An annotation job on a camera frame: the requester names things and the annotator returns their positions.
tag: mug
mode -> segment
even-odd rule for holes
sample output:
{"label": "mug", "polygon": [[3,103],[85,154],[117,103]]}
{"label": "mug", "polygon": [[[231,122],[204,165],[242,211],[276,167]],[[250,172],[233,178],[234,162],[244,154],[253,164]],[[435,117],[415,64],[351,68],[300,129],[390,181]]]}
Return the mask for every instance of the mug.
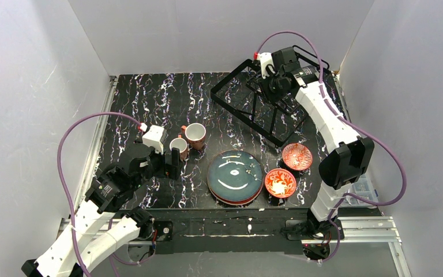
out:
{"label": "mug", "polygon": [[174,147],[179,149],[180,159],[185,160],[187,158],[187,142],[184,138],[181,138],[181,135],[173,139],[169,144],[170,150],[172,150]]}
{"label": "mug", "polygon": [[201,150],[205,146],[206,128],[199,123],[193,123],[181,127],[182,133],[186,136],[187,142],[196,150]]}

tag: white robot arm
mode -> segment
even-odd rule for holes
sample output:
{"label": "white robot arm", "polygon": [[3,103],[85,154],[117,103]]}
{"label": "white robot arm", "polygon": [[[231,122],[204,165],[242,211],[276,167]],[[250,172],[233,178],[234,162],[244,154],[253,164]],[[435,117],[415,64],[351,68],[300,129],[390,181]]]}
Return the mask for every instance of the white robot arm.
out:
{"label": "white robot arm", "polygon": [[[364,174],[369,164],[374,143],[370,138],[361,138],[350,126],[342,123],[329,109],[320,94],[315,68],[301,68],[292,47],[274,53],[260,53],[262,92],[271,102],[277,102],[290,93],[303,106],[325,140],[329,155],[320,163],[322,184],[317,199],[308,214],[307,233],[316,233],[329,227],[328,216],[352,183]],[[331,99],[327,101],[338,111]]]}
{"label": "white robot arm", "polygon": [[[89,270],[112,254],[121,245],[139,237],[140,230],[151,230],[153,218],[141,208],[135,208],[111,230],[91,242],[99,229],[108,222],[145,181],[154,176],[178,179],[182,164],[179,150],[164,154],[163,127],[152,125],[142,140],[127,147],[119,162],[106,167],[85,194],[75,218],[78,251]],[[83,276],[77,263],[69,224],[53,245],[36,260],[21,267],[30,277]]]}

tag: gray wall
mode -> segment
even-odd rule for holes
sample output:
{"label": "gray wall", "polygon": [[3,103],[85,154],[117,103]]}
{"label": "gray wall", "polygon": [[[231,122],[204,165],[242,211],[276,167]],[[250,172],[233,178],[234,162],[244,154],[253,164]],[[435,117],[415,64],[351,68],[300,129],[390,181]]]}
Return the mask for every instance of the gray wall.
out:
{"label": "gray wall", "polygon": [[[338,69],[373,0],[69,0],[106,71],[229,72],[270,34],[308,36]],[[305,42],[290,35],[265,51]]]}
{"label": "gray wall", "polygon": [[[55,240],[67,201],[58,142],[75,120],[99,111],[108,75],[67,0],[0,0],[0,276]],[[63,155],[72,194],[95,121],[70,136]]]}
{"label": "gray wall", "polygon": [[[414,276],[443,276],[443,2],[376,0],[341,69],[351,119],[400,156],[409,186],[385,209]],[[372,158],[381,200],[401,178],[382,150]]]}

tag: table surface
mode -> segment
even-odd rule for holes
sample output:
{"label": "table surface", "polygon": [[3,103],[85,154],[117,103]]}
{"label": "table surface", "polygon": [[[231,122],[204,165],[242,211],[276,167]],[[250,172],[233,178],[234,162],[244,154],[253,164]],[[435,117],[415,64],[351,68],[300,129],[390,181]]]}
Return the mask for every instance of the table surface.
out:
{"label": "table surface", "polygon": [[[210,89],[228,73],[177,73],[120,75],[111,111],[121,112],[148,125],[164,126],[167,137],[164,147],[180,133],[182,125],[201,123],[207,129],[207,146],[197,151],[189,150],[189,157],[181,172],[180,180],[155,178],[135,192],[124,209],[143,208],[225,208],[217,201],[207,185],[210,162],[219,153],[238,149],[252,154],[265,175],[277,168],[283,148],[274,147],[251,130],[243,122],[210,99]],[[336,84],[332,76],[325,80],[327,90],[341,109]],[[132,122],[120,117],[109,117],[102,147],[96,162],[96,175],[112,162],[122,151],[139,137]],[[317,133],[313,121],[308,118],[289,139],[288,143],[300,142],[312,155],[311,167],[295,176],[296,192],[288,199],[272,197],[265,189],[246,207],[250,208],[309,208],[320,188],[318,165],[326,156],[323,138]]]}

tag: red plate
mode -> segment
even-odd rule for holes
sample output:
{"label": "red plate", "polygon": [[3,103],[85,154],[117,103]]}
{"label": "red plate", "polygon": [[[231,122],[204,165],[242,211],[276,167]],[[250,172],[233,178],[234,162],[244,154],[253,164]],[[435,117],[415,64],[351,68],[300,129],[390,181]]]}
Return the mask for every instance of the red plate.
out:
{"label": "red plate", "polygon": [[277,198],[288,198],[295,191],[297,182],[293,174],[286,169],[273,169],[264,179],[268,192]]}
{"label": "red plate", "polygon": [[291,143],[283,149],[283,162],[289,168],[297,171],[308,169],[313,157],[308,147],[300,143]]}

